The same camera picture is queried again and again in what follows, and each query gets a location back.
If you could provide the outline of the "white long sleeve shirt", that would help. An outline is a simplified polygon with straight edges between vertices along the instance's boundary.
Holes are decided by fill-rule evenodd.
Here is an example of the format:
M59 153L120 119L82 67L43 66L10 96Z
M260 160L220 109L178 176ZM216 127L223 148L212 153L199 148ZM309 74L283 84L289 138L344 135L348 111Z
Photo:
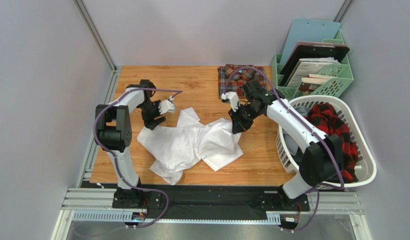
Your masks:
M193 108L180 111L175 127L144 127L137 141L155 158L150 170L170 185L183 171L204 161L215 172L243 155L241 134L232 133L232 122L220 118L203 125Z

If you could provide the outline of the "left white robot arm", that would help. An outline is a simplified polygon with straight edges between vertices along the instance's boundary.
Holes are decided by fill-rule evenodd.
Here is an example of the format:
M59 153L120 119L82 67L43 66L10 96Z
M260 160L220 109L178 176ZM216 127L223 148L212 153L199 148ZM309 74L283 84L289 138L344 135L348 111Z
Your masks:
M133 198L141 202L144 192L148 191L141 186L130 155L133 139L130 114L134 109L140 109L144 126L150 130L164 122L166 118L160 112L160 100L151 100L155 91L156 87L150 80L142 79L139 84L129 85L112 103L96 107L94 139L111 158L118 179L118 198Z

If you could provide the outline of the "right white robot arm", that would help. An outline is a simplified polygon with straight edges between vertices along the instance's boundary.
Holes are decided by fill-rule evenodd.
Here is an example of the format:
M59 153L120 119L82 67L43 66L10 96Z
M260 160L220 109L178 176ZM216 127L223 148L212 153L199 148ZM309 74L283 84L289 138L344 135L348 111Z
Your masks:
M241 104L236 92L224 91L221 100L231 105L229 115L234 134L249 130L254 120L264 115L278 123L303 151L296 175L284 183L279 194L295 199L328 179L338 176L343 184L342 140L327 135L301 116L276 89L266 91L257 80L242 86L248 103Z

